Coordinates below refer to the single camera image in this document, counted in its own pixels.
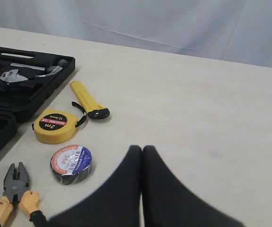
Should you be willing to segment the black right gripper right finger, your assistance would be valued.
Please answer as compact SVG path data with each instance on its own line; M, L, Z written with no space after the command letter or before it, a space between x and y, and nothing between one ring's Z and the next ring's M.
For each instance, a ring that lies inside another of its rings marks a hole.
M186 188L154 146L142 153L142 205L147 227L242 227Z

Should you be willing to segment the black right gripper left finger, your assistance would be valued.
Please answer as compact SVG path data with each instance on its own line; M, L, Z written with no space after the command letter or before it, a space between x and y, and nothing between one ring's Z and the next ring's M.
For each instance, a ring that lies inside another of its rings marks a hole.
M138 227L142 150L131 145L114 173L91 195L52 217L50 227Z

